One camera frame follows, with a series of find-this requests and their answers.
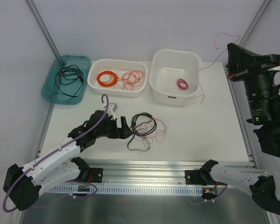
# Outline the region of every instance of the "white plastic bin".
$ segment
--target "white plastic bin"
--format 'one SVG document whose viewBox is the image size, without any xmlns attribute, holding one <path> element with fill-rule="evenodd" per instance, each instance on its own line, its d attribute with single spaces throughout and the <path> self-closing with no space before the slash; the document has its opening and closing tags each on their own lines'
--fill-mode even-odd
<svg viewBox="0 0 280 224">
<path fill-rule="evenodd" d="M 158 50 L 154 54 L 149 76 L 154 99 L 160 103 L 178 106 L 200 102 L 191 98 L 203 94 L 199 86 L 202 81 L 201 72 L 197 72 L 197 78 L 195 75 L 201 66 L 201 58 L 195 53 L 170 49 Z M 187 90 L 178 87 L 176 81 L 179 78 L 187 81 L 189 85 Z"/>
<path fill-rule="evenodd" d="M 144 73 L 144 77 L 140 80 L 140 85 L 135 87 L 132 91 L 123 90 L 121 86 L 123 85 L 118 82 L 117 85 L 112 87 L 103 87 L 98 81 L 97 77 L 102 71 L 112 71 L 122 77 L 127 70 L 129 71 L 141 71 Z M 136 97 L 140 95 L 141 91 L 144 89 L 147 82 L 147 67 L 140 62 L 130 62 L 122 60 L 111 60 L 111 59 L 101 59 L 97 60 L 90 68 L 89 75 L 87 78 L 88 85 L 90 85 L 96 92 L 106 93 L 110 95 L 126 96 L 126 97 Z"/>
</svg>

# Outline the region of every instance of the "white wall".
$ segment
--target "white wall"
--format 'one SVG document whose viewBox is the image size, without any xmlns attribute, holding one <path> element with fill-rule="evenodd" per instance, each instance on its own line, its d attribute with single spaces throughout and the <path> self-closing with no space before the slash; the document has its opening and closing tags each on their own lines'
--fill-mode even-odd
<svg viewBox="0 0 280 224">
<path fill-rule="evenodd" d="M 162 48 L 213 61 L 243 35 L 263 0 L 35 0 L 60 54 L 151 61 Z M 227 54 L 219 61 L 227 61 Z"/>
<path fill-rule="evenodd" d="M 41 97 L 53 54 L 24 0 L 0 0 L 0 224 L 5 174 L 33 159 L 49 104 Z"/>
<path fill-rule="evenodd" d="M 257 25 L 255 32 L 244 46 L 245 48 L 259 54 L 280 54 L 280 0 L 273 0 L 269 9 Z M 243 83 L 236 83 L 237 93 L 240 95 L 240 104 L 245 119 L 250 118 L 248 102 L 245 96 Z M 252 132 L 256 126 L 246 124 L 249 138 L 256 153 L 259 168 L 270 169 L 266 160 L 263 158 L 258 139 Z"/>
</svg>

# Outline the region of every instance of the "white table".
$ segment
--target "white table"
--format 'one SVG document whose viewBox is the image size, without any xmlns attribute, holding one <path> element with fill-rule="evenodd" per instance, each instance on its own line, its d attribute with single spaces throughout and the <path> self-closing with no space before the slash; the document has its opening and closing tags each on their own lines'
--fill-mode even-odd
<svg viewBox="0 0 280 224">
<path fill-rule="evenodd" d="M 151 63 L 144 64 L 149 70 Z M 128 125 L 140 112 L 166 119 L 169 122 L 166 139 L 162 143 L 154 142 L 147 152 L 138 152 L 127 149 L 129 140 L 101 138 L 80 156 L 88 160 L 121 161 L 249 161 L 221 63 L 203 70 L 202 88 L 205 92 L 203 103 L 185 107 L 158 104 L 148 81 L 137 100 L 110 95 L 110 102 L 118 105 L 116 116 L 119 121 L 120 116 L 126 116 Z M 54 148 L 96 110 L 102 110 L 100 99 L 101 94 L 87 86 L 81 103 L 55 105 L 41 155 Z"/>
</svg>

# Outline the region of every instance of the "black wire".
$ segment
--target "black wire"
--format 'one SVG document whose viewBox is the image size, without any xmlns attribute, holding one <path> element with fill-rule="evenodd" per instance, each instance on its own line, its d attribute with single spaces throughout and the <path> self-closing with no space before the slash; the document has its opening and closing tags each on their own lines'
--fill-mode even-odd
<svg viewBox="0 0 280 224">
<path fill-rule="evenodd" d="M 60 86 L 62 85 L 70 85 L 72 84 L 73 82 L 77 81 L 78 79 L 80 79 L 81 81 L 81 85 L 80 87 L 78 88 L 78 90 L 75 92 L 74 95 L 70 95 L 70 94 L 67 94 L 65 92 L 63 92 L 61 89 L 60 89 Z M 62 83 L 62 80 L 66 80 L 66 81 L 70 81 L 68 83 Z M 84 74 L 83 72 L 79 69 L 79 67 L 75 64 L 73 65 L 70 65 L 68 67 L 64 67 L 64 68 L 61 68 L 59 70 L 59 72 L 57 72 L 56 74 L 56 77 L 55 77 L 55 84 L 57 86 L 57 88 L 59 89 L 58 92 L 55 92 L 55 93 L 52 93 L 51 94 L 51 98 L 53 95 L 55 94 L 61 94 L 61 95 L 65 95 L 65 96 L 69 96 L 70 98 L 68 100 L 71 100 L 75 97 L 78 97 L 76 96 L 77 92 L 80 90 L 80 88 L 82 87 L 83 85 L 83 82 L 84 82 Z"/>
<path fill-rule="evenodd" d="M 150 118 L 150 120 L 147 121 L 147 122 L 141 122 L 141 123 L 137 124 L 137 120 L 138 120 L 138 118 L 141 117 L 141 116 L 142 116 L 142 117 L 148 117 L 148 118 Z M 139 128 L 139 127 L 141 127 L 141 125 L 147 124 L 147 123 L 149 123 L 149 122 L 151 122 L 151 121 L 154 122 L 154 125 L 151 127 L 151 129 L 149 129 L 149 130 L 148 130 L 147 132 L 145 132 L 145 133 L 139 132 L 139 131 L 143 130 L 143 128 Z M 150 149 L 150 143 L 149 143 L 149 141 L 147 140 L 146 136 L 148 136 L 149 134 L 152 134 L 152 133 L 157 129 L 157 122 L 155 121 L 154 117 L 153 117 L 151 114 L 146 113 L 146 112 L 144 112 L 144 113 L 138 113 L 138 114 L 136 114 L 135 116 L 133 116 L 130 129 L 131 129 L 131 131 L 133 132 L 133 137 L 132 137 L 132 139 L 128 142 L 128 144 L 127 144 L 128 150 L 131 150 L 131 151 L 142 151 L 142 152 L 148 151 L 148 150 Z M 134 138 L 135 138 L 136 135 L 139 136 L 140 138 L 143 138 L 143 140 L 146 140 L 146 142 L 149 144 L 149 148 L 148 148 L 147 150 L 130 149 L 130 148 L 129 148 L 130 143 L 134 140 Z"/>
</svg>

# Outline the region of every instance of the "perforated basket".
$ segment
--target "perforated basket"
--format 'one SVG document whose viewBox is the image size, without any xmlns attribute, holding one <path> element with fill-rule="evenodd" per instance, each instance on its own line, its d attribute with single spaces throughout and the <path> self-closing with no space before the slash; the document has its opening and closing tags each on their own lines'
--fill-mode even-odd
<svg viewBox="0 0 280 224">
<path fill-rule="evenodd" d="M 117 85 L 112 87 L 103 87 L 98 81 L 97 77 L 102 71 L 112 71 L 119 78 L 121 78 L 124 73 L 127 71 L 141 71 L 144 73 L 143 78 L 140 80 L 140 84 L 137 87 L 134 87 L 132 90 L 123 90 L 122 86 L 124 83 L 118 81 Z M 101 81 L 108 81 L 110 78 L 106 76 L 101 77 Z M 140 95 L 141 91 L 144 89 L 147 81 L 147 67 L 140 62 L 130 62 L 130 61 L 121 61 L 121 60 L 111 60 L 111 59 L 101 59 L 96 61 L 91 67 L 88 75 L 88 85 L 90 85 L 96 92 L 106 93 L 110 95 L 117 96 L 127 96 L 127 97 L 136 97 Z"/>
</svg>

